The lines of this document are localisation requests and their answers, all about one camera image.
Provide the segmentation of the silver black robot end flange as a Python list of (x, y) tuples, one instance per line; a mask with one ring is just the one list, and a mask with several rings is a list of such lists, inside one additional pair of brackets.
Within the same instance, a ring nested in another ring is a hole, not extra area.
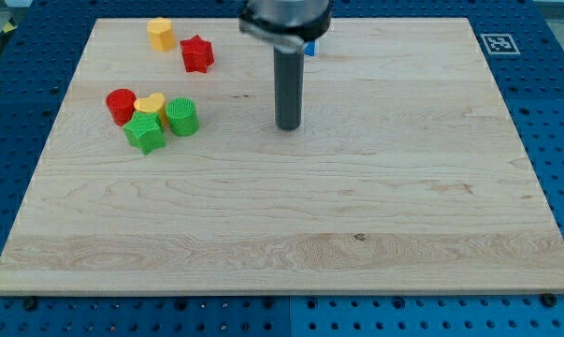
[(239, 30), (284, 53), (302, 53), (322, 36), (332, 17), (330, 0), (249, 0), (239, 12)]

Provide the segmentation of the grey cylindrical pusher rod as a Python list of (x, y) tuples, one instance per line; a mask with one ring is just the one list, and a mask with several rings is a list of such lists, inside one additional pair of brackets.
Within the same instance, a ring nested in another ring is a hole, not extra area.
[(275, 122), (282, 130), (301, 124), (304, 53), (274, 49)]

